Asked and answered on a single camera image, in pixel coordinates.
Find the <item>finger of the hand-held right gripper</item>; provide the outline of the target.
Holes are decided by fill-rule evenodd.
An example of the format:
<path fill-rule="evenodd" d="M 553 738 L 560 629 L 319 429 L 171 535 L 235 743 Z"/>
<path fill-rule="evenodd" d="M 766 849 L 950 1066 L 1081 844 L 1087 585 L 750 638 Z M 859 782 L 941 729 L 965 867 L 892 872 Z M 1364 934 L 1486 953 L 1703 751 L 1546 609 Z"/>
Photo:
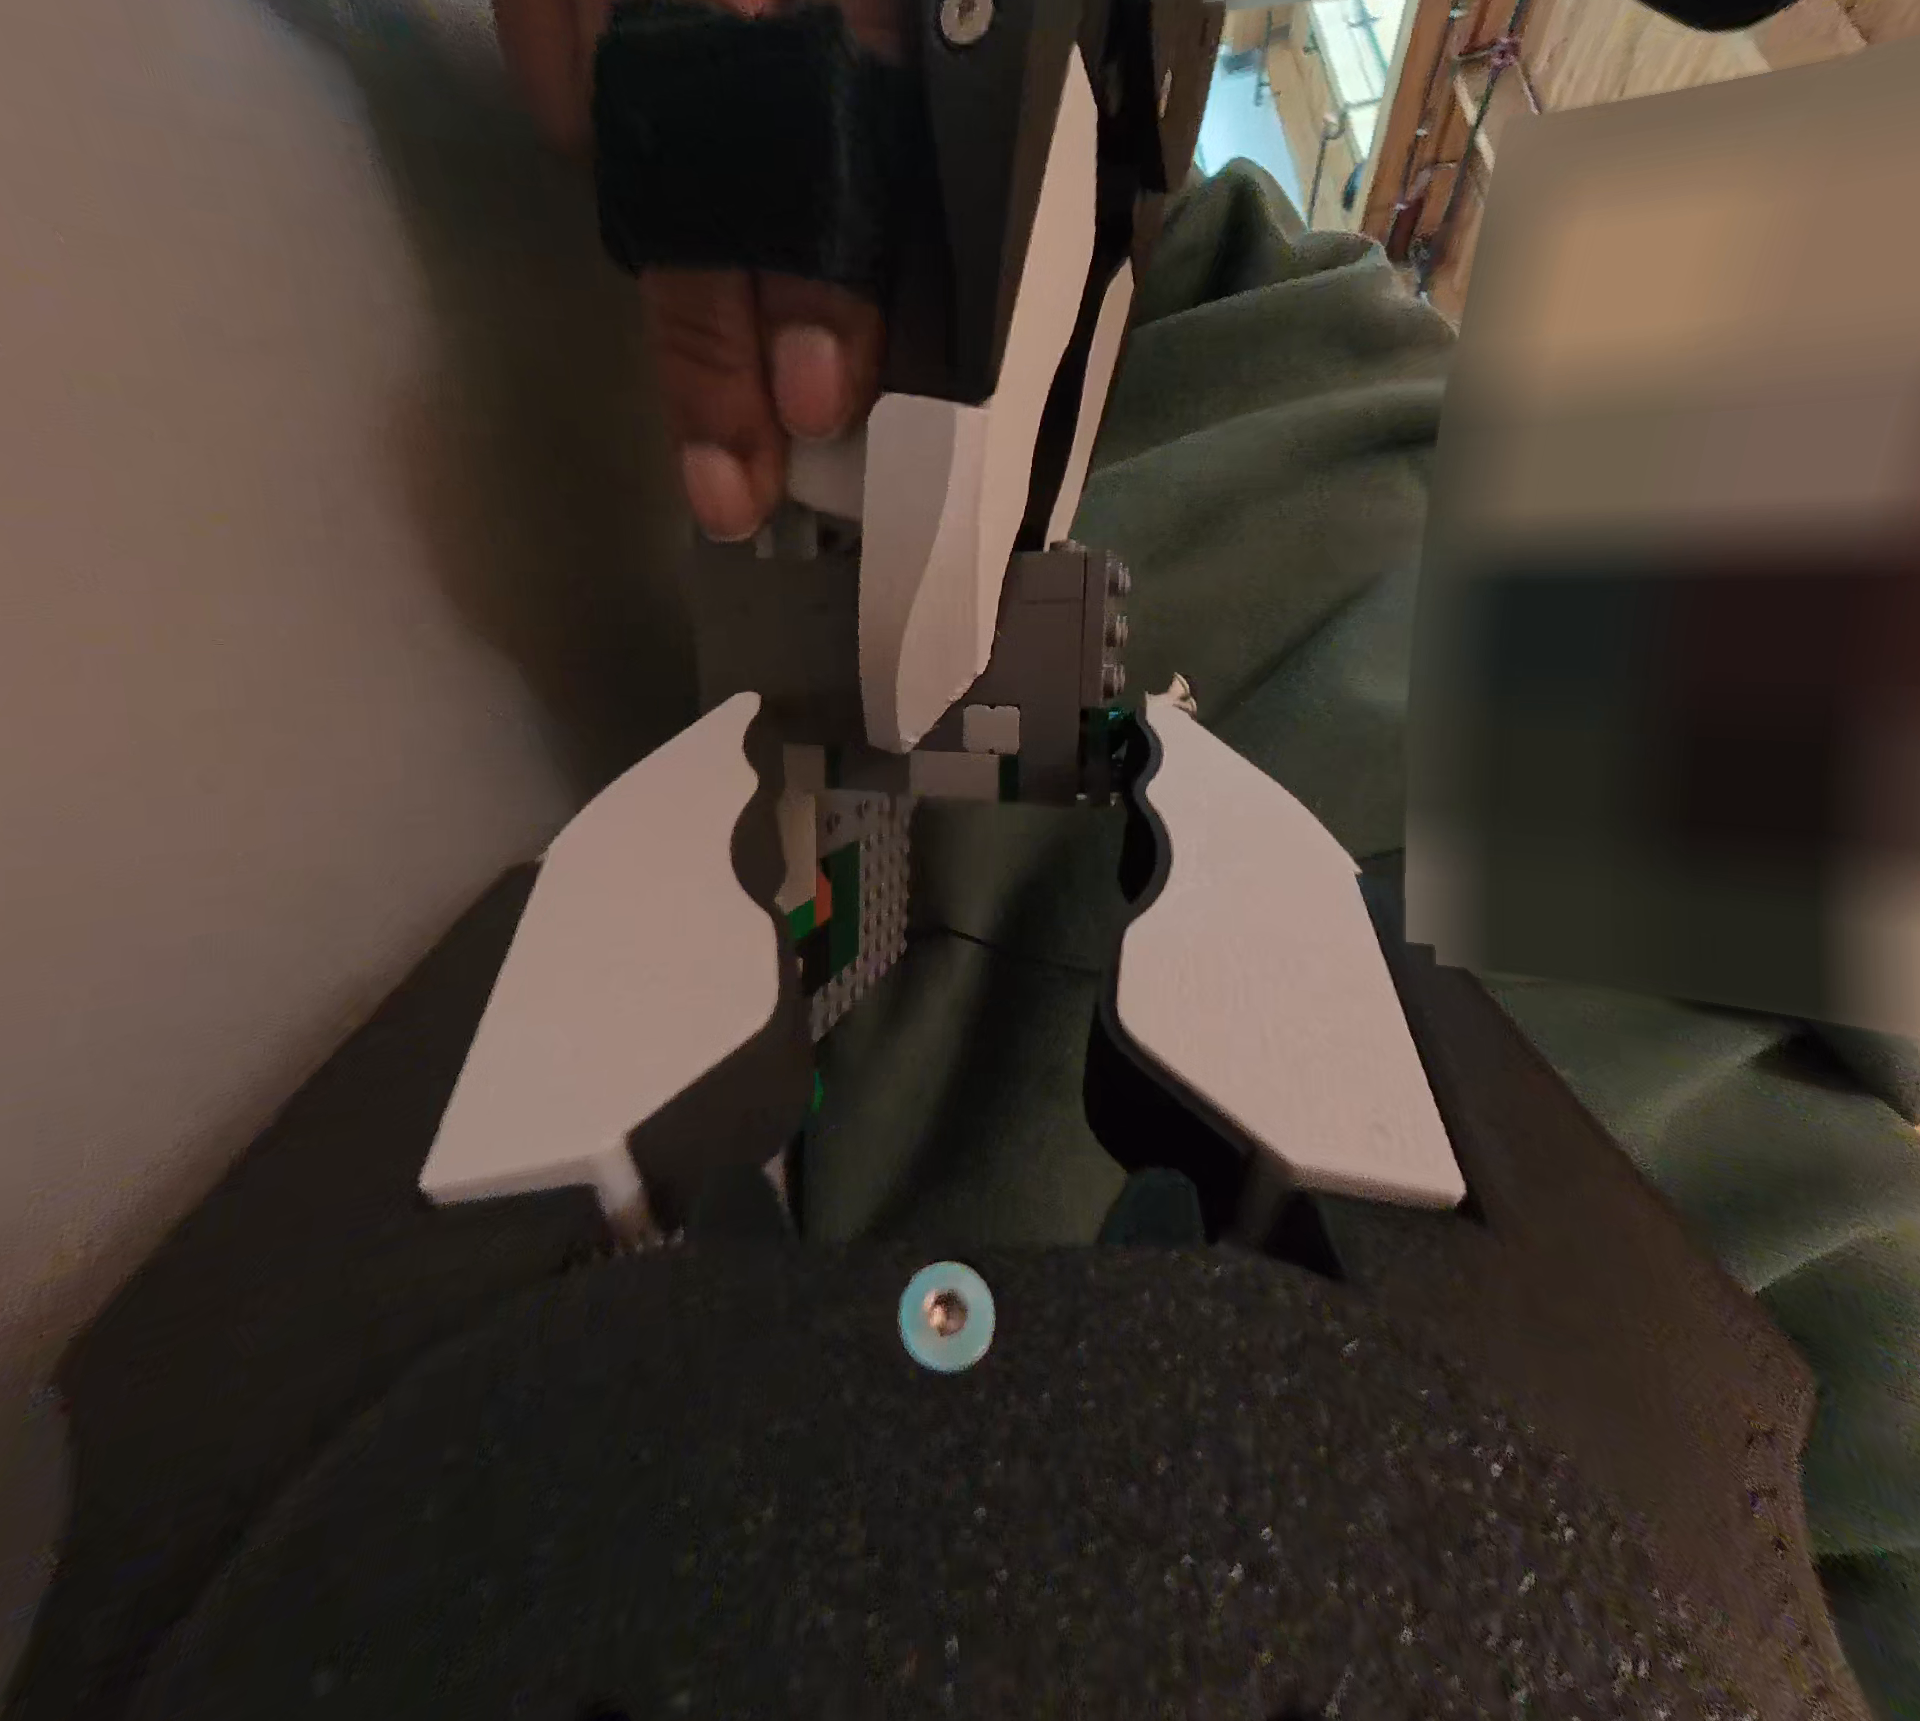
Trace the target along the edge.
<path fill-rule="evenodd" d="M 1084 483 L 1089 471 L 1098 424 L 1103 424 L 1103 414 L 1110 404 L 1110 385 L 1119 372 L 1126 325 L 1134 315 L 1134 297 L 1138 297 L 1138 271 L 1134 271 L 1134 263 L 1121 263 L 1103 291 L 1103 302 L 1098 302 L 1098 315 L 1089 325 L 1087 364 L 1084 364 L 1081 404 L 1077 404 L 1077 424 L 1072 424 L 1072 449 L 1067 449 L 1067 463 L 1060 473 L 1060 491 L 1056 491 L 1050 520 L 1044 520 L 1050 546 L 1064 542 L 1072 530 L 1072 520 L 1077 520 L 1077 509 L 1084 496 Z"/>
<path fill-rule="evenodd" d="M 1096 93 L 1067 52 L 997 392 L 890 392 L 865 419 L 859 695 L 865 743 L 912 751 L 983 671 L 1043 414 L 1096 256 Z"/>

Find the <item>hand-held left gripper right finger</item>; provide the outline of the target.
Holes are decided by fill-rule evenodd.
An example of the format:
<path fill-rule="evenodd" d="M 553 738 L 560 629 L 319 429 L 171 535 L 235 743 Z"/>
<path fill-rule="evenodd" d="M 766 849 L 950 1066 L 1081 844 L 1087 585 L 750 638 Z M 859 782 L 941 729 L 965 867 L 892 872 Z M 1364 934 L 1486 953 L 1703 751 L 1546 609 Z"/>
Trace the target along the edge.
<path fill-rule="evenodd" d="M 1454 1217 L 1467 1183 L 1351 849 L 1196 720 L 1119 720 L 1121 923 L 1096 1137 L 1210 1242 L 1324 1242 L 1324 1196 Z"/>

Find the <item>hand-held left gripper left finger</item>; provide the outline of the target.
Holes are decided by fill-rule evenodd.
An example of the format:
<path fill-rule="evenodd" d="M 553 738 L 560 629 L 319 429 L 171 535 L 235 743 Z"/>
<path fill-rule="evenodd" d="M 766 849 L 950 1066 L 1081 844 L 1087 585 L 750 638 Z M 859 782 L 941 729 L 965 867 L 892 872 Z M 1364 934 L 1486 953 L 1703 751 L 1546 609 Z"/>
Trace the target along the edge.
<path fill-rule="evenodd" d="M 551 841 L 418 1169 L 425 1200 L 588 1189 L 615 1233 L 672 1233 L 733 1174 L 789 1204 L 813 1044 L 780 791 L 780 720 L 737 690 Z"/>

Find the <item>grey green toy brick assembly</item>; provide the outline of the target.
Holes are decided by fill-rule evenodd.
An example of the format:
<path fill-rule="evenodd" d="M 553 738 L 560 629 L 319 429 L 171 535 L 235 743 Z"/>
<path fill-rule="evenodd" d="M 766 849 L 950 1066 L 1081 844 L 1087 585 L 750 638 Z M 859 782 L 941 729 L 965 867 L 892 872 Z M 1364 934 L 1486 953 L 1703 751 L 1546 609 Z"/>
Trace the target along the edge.
<path fill-rule="evenodd" d="M 806 1034 L 830 1037 L 902 961 L 907 828 L 923 801 L 1110 806 L 1129 570 L 1060 540 L 1016 549 L 983 671 L 907 751 L 873 748 L 859 697 L 859 546 L 803 529 L 803 549 L 697 549 L 698 703 L 754 690 L 780 729 L 780 915 Z"/>

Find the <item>wooden beam structure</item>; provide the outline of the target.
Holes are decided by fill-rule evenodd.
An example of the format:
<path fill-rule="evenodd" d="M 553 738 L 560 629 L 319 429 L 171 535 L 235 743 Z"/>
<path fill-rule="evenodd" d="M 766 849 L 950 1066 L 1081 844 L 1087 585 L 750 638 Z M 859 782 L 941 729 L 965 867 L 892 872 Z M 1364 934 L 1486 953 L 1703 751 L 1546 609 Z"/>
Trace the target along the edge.
<path fill-rule="evenodd" d="M 1389 252 L 1460 319 L 1518 119 L 1615 107 L 1914 39 L 1914 0 L 1793 0 L 1703 35 L 1631 0 L 1324 0 L 1231 10 L 1196 167 L 1259 163 L 1309 226 Z"/>

